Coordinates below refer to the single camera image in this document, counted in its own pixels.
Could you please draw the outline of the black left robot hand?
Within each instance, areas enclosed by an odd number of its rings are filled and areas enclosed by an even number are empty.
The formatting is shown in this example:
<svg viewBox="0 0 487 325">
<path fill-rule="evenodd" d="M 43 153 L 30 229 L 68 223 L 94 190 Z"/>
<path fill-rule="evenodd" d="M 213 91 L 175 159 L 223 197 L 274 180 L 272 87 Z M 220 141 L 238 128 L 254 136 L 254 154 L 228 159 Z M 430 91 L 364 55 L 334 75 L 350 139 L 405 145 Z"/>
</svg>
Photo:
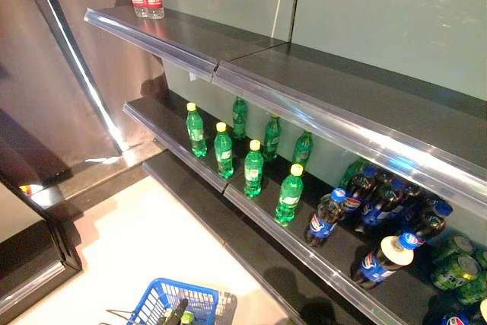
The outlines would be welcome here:
<svg viewBox="0 0 487 325">
<path fill-rule="evenodd" d="M 188 305 L 188 300 L 183 298 L 175 308 L 167 309 L 160 317 L 157 325 L 179 325 Z"/>
</svg>

